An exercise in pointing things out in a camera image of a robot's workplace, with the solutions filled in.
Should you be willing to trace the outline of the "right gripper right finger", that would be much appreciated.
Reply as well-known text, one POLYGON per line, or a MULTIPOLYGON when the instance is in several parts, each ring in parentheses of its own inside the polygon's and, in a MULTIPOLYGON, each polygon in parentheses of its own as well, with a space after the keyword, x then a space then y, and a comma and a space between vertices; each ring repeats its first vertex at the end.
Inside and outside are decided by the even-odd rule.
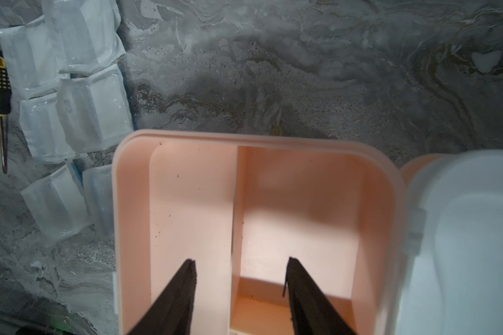
POLYGON ((287 263, 283 293, 289 294, 295 334, 356 334, 296 258, 287 263))

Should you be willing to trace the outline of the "white gauze packet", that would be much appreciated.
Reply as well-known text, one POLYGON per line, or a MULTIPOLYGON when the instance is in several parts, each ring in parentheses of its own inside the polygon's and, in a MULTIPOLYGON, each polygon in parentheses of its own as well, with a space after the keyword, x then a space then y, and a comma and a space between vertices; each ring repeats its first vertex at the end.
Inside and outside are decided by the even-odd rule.
POLYGON ((57 114, 57 94, 21 100, 20 126, 38 164, 58 164, 78 155, 67 143, 57 114))
POLYGON ((68 239, 92 224, 82 177, 72 161, 35 181, 21 195, 46 246, 68 239))
POLYGON ((117 64, 86 78, 62 80, 57 114, 66 142, 78 154, 106 150, 134 131, 117 64))
POLYGON ((82 173, 82 182, 92 223, 107 240, 114 236, 112 166, 93 167, 82 173))
POLYGON ((0 29, 0 46, 12 90, 20 99, 57 91, 57 57, 43 16, 26 25, 0 29))
POLYGON ((42 1, 60 74, 91 75, 116 62, 125 49, 116 1, 42 1))

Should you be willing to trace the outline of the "white pink first aid box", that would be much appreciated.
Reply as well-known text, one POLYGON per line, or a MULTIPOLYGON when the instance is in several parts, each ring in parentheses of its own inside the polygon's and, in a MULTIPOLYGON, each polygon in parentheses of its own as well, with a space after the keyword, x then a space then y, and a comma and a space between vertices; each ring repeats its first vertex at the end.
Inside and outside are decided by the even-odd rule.
POLYGON ((503 334, 503 150, 137 131, 112 168, 120 334, 187 259, 190 334, 295 334, 290 257, 356 334, 503 334))

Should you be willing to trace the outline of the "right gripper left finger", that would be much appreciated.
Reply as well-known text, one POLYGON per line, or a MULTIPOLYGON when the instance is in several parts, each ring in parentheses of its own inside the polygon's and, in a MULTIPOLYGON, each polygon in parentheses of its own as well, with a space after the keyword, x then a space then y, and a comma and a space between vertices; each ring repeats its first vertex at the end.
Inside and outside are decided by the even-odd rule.
POLYGON ((129 334, 190 334, 196 284, 196 263, 187 259, 129 334))

